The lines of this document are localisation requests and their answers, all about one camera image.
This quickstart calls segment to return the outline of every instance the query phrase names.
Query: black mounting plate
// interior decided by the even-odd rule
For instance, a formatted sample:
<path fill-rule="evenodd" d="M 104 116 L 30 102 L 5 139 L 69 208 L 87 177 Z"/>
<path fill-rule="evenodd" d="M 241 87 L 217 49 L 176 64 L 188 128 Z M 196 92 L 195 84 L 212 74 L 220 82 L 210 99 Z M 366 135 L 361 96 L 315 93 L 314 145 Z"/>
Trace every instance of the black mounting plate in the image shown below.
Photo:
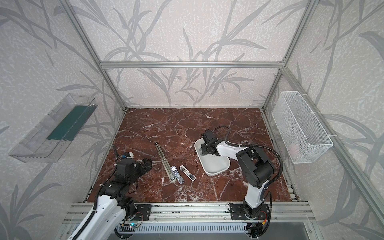
<path fill-rule="evenodd" d="M 149 220 L 149 215 L 151 214 L 151 204 L 135 204 L 135 206 L 137 207 L 137 211 L 136 212 L 140 212 L 143 214 L 143 216 L 141 216 L 140 213 L 137 213 L 135 215 L 135 217 L 132 219 L 132 220 L 143 220 L 143 221 L 148 221 Z"/>
<path fill-rule="evenodd" d="M 232 220 L 249 220 L 249 218 L 245 216 L 243 204 L 229 204 L 228 208 L 230 210 Z M 265 214 L 262 211 L 268 213 L 268 204 L 263 203 L 258 214 L 259 218 L 256 217 L 255 220 L 264 220 L 266 218 Z"/>

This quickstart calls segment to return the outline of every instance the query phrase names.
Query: robotic arm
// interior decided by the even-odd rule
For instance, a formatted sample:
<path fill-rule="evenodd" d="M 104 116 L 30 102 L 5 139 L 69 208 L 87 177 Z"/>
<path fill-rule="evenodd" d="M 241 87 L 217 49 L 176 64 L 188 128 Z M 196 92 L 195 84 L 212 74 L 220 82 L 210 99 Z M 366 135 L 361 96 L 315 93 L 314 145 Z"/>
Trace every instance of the robotic arm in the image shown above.
<path fill-rule="evenodd" d="M 133 218 L 137 209 L 134 200 L 125 196 L 129 187 L 152 169 L 152 161 L 143 159 L 141 162 L 133 159 L 133 154 L 121 159 L 114 147 L 116 164 L 109 178 L 101 184 L 95 196 L 91 209 L 68 240 L 104 240 L 123 219 Z"/>
<path fill-rule="evenodd" d="M 226 140 L 218 140 L 210 130 L 206 130 L 202 134 L 202 137 L 205 142 L 201 145 L 203 154 L 226 156 L 239 162 L 245 178 L 248 181 L 248 190 L 243 201 L 244 215 L 248 219 L 258 217 L 264 203 L 263 196 L 265 190 L 280 177 L 283 171 L 281 157 L 273 149 L 263 145 L 241 145 L 233 144 Z M 270 178 L 275 172 L 274 164 L 262 148 L 270 150 L 279 160 L 280 169 L 273 179 Z"/>

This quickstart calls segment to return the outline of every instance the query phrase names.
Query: leaf pattern wallpaper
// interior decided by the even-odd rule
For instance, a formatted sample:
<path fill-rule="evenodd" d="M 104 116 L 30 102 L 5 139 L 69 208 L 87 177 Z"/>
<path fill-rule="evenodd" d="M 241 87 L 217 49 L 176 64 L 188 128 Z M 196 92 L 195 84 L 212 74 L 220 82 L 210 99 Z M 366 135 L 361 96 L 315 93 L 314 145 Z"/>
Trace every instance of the leaf pattern wallpaper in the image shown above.
<path fill-rule="evenodd" d="M 274 68 L 116 68 L 109 71 L 127 106 L 262 106 Z M 212 74 L 211 81 L 204 75 Z M 156 86 L 154 91 L 147 91 Z M 255 104 L 255 98 L 262 99 Z"/>
<path fill-rule="evenodd" d="M 384 1 L 335 0 L 319 4 L 300 40 L 289 69 L 337 136 L 384 196 L 383 76 Z M 291 91 L 282 79 L 280 91 Z M 384 239 L 384 230 L 329 150 L 312 164 L 292 164 L 289 172 L 301 200 L 308 200 L 325 239 Z"/>
<path fill-rule="evenodd" d="M 53 239 L 93 185 L 123 116 L 58 2 L 0 1 L 0 239 Z M 8 155 L 68 93 L 93 115 L 57 163 Z"/>
<path fill-rule="evenodd" d="M 281 61 L 307 0 L 71 3 L 102 61 Z M 127 106 L 244 107 L 263 105 L 277 70 L 108 72 Z"/>

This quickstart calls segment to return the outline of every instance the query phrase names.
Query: vent grille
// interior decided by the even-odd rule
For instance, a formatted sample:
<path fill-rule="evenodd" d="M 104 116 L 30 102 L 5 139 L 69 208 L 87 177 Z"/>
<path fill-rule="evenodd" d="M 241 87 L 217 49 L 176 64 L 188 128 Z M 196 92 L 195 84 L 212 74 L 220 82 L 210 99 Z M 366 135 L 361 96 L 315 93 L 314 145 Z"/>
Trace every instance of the vent grille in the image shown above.
<path fill-rule="evenodd" d="M 244 233 L 244 225 L 245 223 L 143 223 L 135 229 L 135 233 Z"/>

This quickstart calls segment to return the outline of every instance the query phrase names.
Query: white wire mesh basket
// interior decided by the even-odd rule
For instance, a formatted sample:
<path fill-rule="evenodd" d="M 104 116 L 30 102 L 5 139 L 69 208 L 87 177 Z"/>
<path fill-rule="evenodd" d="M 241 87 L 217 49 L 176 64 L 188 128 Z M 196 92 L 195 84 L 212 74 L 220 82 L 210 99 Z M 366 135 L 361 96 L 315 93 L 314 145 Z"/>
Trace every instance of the white wire mesh basket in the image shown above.
<path fill-rule="evenodd" d="M 272 116 L 293 163 L 311 163 L 333 146 L 323 126 L 297 91 L 281 92 Z"/>

